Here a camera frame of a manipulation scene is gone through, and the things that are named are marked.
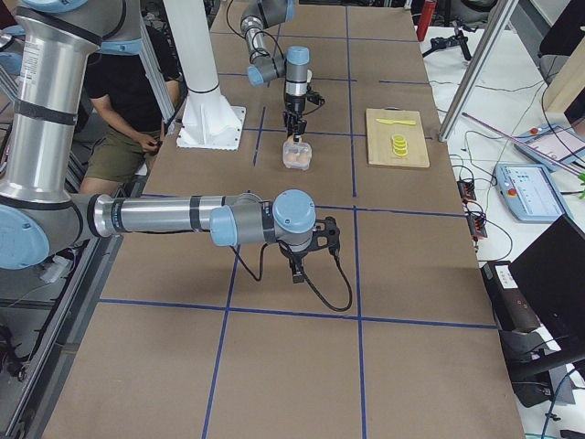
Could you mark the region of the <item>near teach pendant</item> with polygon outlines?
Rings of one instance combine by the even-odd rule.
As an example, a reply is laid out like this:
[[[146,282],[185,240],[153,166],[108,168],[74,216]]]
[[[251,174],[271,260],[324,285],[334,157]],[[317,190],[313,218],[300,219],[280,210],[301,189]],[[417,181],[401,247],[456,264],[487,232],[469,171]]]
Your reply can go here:
[[[516,219],[552,223],[562,215],[570,215],[569,207],[545,166],[498,163],[495,177],[503,201]]]

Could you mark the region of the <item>clear plastic egg box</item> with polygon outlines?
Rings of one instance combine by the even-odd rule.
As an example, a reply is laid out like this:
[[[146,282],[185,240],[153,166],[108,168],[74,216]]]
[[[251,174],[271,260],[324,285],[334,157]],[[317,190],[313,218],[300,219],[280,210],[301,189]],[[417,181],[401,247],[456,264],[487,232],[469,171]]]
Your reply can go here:
[[[305,142],[287,140],[282,146],[282,162],[286,168],[308,170],[312,160],[312,147]]]

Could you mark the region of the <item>seated person black shirt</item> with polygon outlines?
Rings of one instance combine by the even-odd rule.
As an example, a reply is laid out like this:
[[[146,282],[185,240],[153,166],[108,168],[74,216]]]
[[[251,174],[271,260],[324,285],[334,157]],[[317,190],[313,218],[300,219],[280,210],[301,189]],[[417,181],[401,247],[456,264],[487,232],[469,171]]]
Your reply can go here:
[[[93,148],[79,192],[111,195],[141,166],[154,165],[163,115],[138,55],[90,56],[84,88],[108,131]]]

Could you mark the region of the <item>bamboo cutting board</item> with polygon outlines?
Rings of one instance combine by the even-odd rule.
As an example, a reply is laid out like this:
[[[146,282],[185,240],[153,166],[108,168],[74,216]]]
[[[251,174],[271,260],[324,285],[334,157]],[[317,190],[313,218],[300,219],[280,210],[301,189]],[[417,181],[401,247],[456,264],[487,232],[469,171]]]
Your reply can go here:
[[[370,165],[430,166],[418,112],[368,108],[366,126],[367,161]]]

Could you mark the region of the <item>yellow plastic knife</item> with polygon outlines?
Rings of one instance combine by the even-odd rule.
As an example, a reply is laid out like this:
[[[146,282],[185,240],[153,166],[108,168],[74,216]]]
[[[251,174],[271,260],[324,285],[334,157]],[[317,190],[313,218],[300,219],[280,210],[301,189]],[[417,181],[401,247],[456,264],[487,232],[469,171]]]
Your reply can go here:
[[[400,125],[407,125],[407,126],[415,126],[417,123],[414,120],[393,120],[393,119],[383,119],[383,118],[376,118],[377,123],[383,124],[400,124]]]

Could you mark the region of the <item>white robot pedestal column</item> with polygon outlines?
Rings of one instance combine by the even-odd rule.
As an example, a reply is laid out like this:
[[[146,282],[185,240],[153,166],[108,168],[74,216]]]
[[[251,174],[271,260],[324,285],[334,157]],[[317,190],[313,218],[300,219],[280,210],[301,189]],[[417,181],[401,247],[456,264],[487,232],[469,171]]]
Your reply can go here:
[[[176,144],[237,150],[246,109],[231,106],[221,92],[203,3],[168,0],[165,11],[187,87]]]

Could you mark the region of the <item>teach pendant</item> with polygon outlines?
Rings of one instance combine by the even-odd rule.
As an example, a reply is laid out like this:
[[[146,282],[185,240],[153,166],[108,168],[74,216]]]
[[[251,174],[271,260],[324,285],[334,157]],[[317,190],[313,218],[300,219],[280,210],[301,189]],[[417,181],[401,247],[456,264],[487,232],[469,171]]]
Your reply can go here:
[[[549,127],[544,123],[517,138],[529,145],[529,148],[522,145],[515,145],[515,148],[535,162],[546,166],[550,172],[559,170],[559,167],[544,160],[535,153],[535,150],[565,165],[575,161],[584,164],[584,138],[576,134],[572,128],[563,128],[557,123]]]
[[[570,215],[569,207],[545,166],[498,163],[495,177],[503,201],[516,219],[552,223],[562,215]]]

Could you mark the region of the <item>far teach pendant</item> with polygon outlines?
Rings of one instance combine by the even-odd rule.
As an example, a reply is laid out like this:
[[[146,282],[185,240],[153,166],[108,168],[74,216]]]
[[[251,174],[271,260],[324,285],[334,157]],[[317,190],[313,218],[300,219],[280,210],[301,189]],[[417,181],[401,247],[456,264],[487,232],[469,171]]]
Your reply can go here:
[[[535,150],[565,165],[575,161],[584,164],[584,138],[576,134],[572,128],[563,128],[557,123],[549,127],[544,123],[517,138],[529,145],[529,148],[522,145],[515,145],[515,148],[535,162],[546,166],[550,172],[559,170],[559,167],[544,160],[535,153]]]

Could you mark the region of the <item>aluminium frame post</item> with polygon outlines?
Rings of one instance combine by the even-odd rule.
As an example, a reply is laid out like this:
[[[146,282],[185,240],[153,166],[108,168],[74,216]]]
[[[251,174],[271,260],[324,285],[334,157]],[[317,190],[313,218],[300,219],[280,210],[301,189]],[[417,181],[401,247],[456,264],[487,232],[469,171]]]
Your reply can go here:
[[[463,113],[464,106],[472,95],[473,88],[479,79],[485,62],[489,59],[492,49],[495,47],[500,34],[505,29],[517,4],[518,0],[505,0],[498,1],[495,5],[492,17],[484,29],[472,60],[444,116],[440,131],[438,132],[438,140],[440,142],[446,142],[451,135],[457,119]]]

